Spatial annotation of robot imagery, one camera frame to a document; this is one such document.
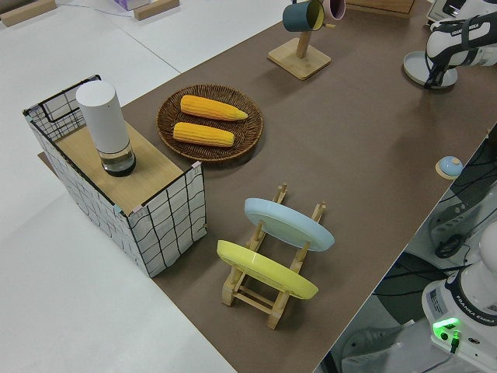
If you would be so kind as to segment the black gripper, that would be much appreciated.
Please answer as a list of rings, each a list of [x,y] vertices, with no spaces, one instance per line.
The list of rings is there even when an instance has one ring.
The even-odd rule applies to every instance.
[[[425,63],[427,77],[424,83],[425,89],[431,89],[433,84],[443,83],[443,52],[425,51]]]

